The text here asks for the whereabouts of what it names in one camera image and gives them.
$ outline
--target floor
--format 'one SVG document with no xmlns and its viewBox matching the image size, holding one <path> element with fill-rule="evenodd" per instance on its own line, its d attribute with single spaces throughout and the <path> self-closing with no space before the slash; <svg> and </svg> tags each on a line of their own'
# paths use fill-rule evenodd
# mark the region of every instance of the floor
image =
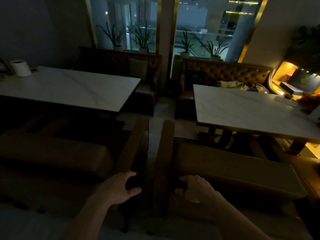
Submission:
<svg viewBox="0 0 320 240">
<path fill-rule="evenodd" d="M 149 191 L 152 185 L 153 167 L 159 147 L 161 130 L 165 120 L 174 120 L 175 100 L 160 97 L 154 109 L 154 116 L 136 113 L 120 113 L 117 120 L 125 121 L 123 129 L 132 130 L 138 117 L 149 118 L 149 150 L 145 167 L 145 185 Z M 198 132 L 208 129 L 199 127 L 195 121 L 174 120 L 175 136 L 196 139 Z M 102 226 L 99 239 L 221 239 L 219 231 L 212 225 L 194 223 L 188 220 L 170 218 L 150 218 L 143 211 L 143 205 L 148 202 L 145 195 L 141 202 L 140 214 L 132 218 L 129 231 L 123 233 Z M 40 214 L 32 210 L 21 210 L 13 206 L 0 204 L 0 236 L 1 239 L 58 239 L 64 228 L 72 220 Z"/>
</svg>

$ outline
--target table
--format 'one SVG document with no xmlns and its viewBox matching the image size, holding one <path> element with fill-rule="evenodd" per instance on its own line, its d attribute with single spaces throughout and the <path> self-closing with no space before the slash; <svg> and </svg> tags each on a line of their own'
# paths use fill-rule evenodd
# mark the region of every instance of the table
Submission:
<svg viewBox="0 0 320 240">
<path fill-rule="evenodd" d="M 194 84 L 193 89 L 198 125 L 300 142 L 295 147 L 320 143 L 320 128 L 294 101 L 232 88 Z"/>
<path fill-rule="evenodd" d="M 38 66 L 0 82 L 0 95 L 118 113 L 141 79 Z"/>
</svg>

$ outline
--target backrest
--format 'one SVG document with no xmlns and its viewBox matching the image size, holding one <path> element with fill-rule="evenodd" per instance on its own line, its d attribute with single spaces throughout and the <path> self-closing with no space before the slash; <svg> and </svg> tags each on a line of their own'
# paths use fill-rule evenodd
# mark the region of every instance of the backrest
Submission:
<svg viewBox="0 0 320 240">
<path fill-rule="evenodd" d="M 262 84 L 273 71 L 272 67 L 199 58 L 185 59 L 183 62 L 182 74 L 185 73 L 186 69 L 203 71 L 206 73 L 205 83 L 208 84 L 212 84 L 213 81 L 238 81 L 245 85 Z"/>
<path fill-rule="evenodd" d="M 161 64 L 160 55 L 80 47 L 81 66 L 79 69 L 86 72 L 128 76 L 129 58 L 148 61 L 146 81 L 151 82 L 158 64 Z"/>
</svg>

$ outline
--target glass window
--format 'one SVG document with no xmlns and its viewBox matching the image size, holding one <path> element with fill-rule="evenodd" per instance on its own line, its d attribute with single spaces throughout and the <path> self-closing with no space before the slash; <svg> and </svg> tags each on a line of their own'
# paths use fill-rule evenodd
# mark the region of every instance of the glass window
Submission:
<svg viewBox="0 0 320 240">
<path fill-rule="evenodd" d="M 114 26 L 116 34 L 122 33 L 121 45 L 128 50 L 139 50 L 136 31 L 139 32 L 140 28 L 144 35 L 147 29 L 149 51 L 156 51 L 158 0 L 90 0 L 90 4 L 99 48 L 113 48 L 110 38 L 103 31 L 108 31 L 108 25 L 110 32 Z"/>
<path fill-rule="evenodd" d="M 187 32 L 190 56 L 210 58 L 210 48 L 223 61 L 237 62 L 262 0 L 180 0 L 174 55 L 184 51 Z"/>
</svg>

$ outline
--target finger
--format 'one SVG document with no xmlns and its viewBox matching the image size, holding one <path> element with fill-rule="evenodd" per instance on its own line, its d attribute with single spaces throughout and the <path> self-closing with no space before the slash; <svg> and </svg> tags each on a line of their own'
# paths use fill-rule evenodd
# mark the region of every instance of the finger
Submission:
<svg viewBox="0 0 320 240">
<path fill-rule="evenodd" d="M 185 182 L 187 182 L 187 181 L 188 181 L 189 176 L 190 176 L 190 175 L 180 176 L 180 177 L 179 177 L 179 179 L 180 179 L 181 181 L 185 181 Z"/>
<path fill-rule="evenodd" d="M 126 174 L 125 174 L 125 179 L 128 180 L 130 177 L 136 176 L 136 175 L 137 175 L 136 172 L 127 171 Z"/>
<path fill-rule="evenodd" d="M 174 190 L 174 192 L 175 192 L 177 195 L 184 197 L 184 195 L 185 195 L 185 193 L 186 193 L 186 190 L 184 190 L 184 189 L 182 189 L 182 188 L 176 188 L 176 189 Z"/>
<path fill-rule="evenodd" d="M 127 191 L 128 191 L 129 197 L 133 197 L 133 196 L 140 194 L 142 191 L 142 188 L 133 188 L 133 189 L 130 189 Z"/>
</svg>

